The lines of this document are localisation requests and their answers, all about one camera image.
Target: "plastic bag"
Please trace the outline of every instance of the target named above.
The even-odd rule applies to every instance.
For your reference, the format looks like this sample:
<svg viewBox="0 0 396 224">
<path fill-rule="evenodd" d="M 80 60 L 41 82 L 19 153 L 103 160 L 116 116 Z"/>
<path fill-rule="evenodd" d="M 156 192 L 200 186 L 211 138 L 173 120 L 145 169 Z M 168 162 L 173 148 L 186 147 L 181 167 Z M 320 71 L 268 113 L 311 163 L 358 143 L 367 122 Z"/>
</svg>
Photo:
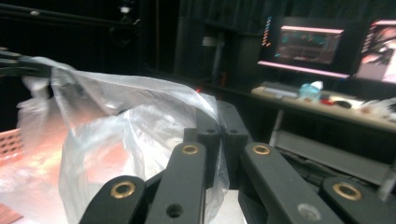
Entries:
<svg viewBox="0 0 396 224">
<path fill-rule="evenodd" d="M 40 132 L 35 150 L 28 150 L 20 160 L 0 167 L 0 203 L 23 215 L 20 223 L 67 223 L 58 190 L 62 145 L 67 129 L 55 99 L 48 99 L 46 105 L 46 120 L 40 129 L 34 126 L 27 129 L 28 132 Z M 25 121 L 19 121 L 22 133 L 25 124 L 36 122 Z"/>
<path fill-rule="evenodd" d="M 69 129 L 63 147 L 59 191 L 69 223 L 78 223 L 97 191 L 111 178 L 148 179 L 166 167 L 196 108 L 219 123 L 216 101 L 176 83 L 80 72 L 54 61 L 51 86 Z M 207 191 L 205 223 L 228 189 L 222 149 L 214 187 Z"/>
<path fill-rule="evenodd" d="M 50 80 L 42 77 L 24 77 L 25 86 L 32 93 L 33 98 L 17 105 L 18 128 L 23 128 L 21 139 L 23 152 L 33 152 L 41 139 L 43 125 L 47 121 L 48 98 L 47 86 Z"/>
<path fill-rule="evenodd" d="M 369 101 L 361 105 L 360 112 L 362 114 L 369 114 L 376 118 L 387 119 L 392 113 L 392 111 L 389 109 L 389 106 L 395 104 L 396 98 L 383 101 Z"/>
</svg>

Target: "monitor screen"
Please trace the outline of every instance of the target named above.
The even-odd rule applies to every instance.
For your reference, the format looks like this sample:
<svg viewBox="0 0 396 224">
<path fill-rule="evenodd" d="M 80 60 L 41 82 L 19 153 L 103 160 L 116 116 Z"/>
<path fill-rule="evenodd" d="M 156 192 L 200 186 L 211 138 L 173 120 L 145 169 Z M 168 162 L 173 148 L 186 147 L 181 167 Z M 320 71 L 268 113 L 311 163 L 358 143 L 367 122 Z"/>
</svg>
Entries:
<svg viewBox="0 0 396 224">
<path fill-rule="evenodd" d="M 356 77 L 396 83 L 396 21 L 375 21 L 362 48 Z"/>
<path fill-rule="evenodd" d="M 343 30 L 282 26 L 276 57 L 331 64 Z"/>
<path fill-rule="evenodd" d="M 329 77 L 354 75 L 366 22 L 269 17 L 258 64 Z"/>
</svg>

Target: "pink light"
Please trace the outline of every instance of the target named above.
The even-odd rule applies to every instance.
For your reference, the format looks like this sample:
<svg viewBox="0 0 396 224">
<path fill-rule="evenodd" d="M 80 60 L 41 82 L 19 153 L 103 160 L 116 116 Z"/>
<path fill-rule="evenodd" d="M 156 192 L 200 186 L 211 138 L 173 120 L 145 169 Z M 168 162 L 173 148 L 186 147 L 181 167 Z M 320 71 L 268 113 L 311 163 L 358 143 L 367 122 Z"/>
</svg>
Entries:
<svg viewBox="0 0 396 224">
<path fill-rule="evenodd" d="M 323 29 L 323 28 L 313 28 L 313 27 L 302 27 L 302 26 L 282 26 L 282 30 L 292 30 L 292 31 L 310 31 L 318 33 L 330 33 L 330 34 L 341 34 L 344 30 L 334 30 L 334 29 Z"/>
<path fill-rule="evenodd" d="M 376 21 L 375 25 L 396 25 L 396 21 Z"/>
<path fill-rule="evenodd" d="M 326 71 L 321 71 L 321 70 L 317 70 L 317 69 L 285 65 L 285 64 L 281 64 L 281 63 L 268 63 L 268 62 L 264 62 L 264 61 L 259 61 L 258 64 L 279 67 L 279 68 L 285 68 L 285 69 L 289 69 L 289 70 L 297 70 L 297 71 L 302 71 L 302 72 L 307 72 L 307 73 L 315 73 L 315 74 L 329 76 L 329 77 L 342 77 L 342 78 L 349 77 L 349 75 L 342 74 L 342 73 L 326 72 Z"/>
</svg>

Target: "table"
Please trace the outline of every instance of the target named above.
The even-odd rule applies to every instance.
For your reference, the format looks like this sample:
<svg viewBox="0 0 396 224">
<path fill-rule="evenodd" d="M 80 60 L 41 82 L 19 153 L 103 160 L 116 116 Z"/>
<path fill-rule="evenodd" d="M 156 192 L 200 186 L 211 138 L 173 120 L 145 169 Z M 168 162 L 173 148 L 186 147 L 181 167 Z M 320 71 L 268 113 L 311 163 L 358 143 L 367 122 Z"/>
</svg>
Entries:
<svg viewBox="0 0 396 224">
<path fill-rule="evenodd" d="M 396 123 L 369 117 L 353 109 L 341 106 L 309 103 L 298 98 L 279 96 L 265 91 L 264 87 L 255 88 L 251 93 L 263 103 L 275 105 L 278 109 L 276 123 L 273 128 L 270 145 L 320 162 L 333 169 L 354 175 L 363 180 L 379 185 L 378 196 L 385 200 L 396 182 L 396 163 L 392 165 L 380 161 L 363 158 L 360 155 L 345 152 L 319 142 L 289 133 L 281 129 L 284 111 L 315 115 L 324 119 L 336 119 L 345 124 L 358 125 L 376 132 L 395 134 Z"/>
</svg>

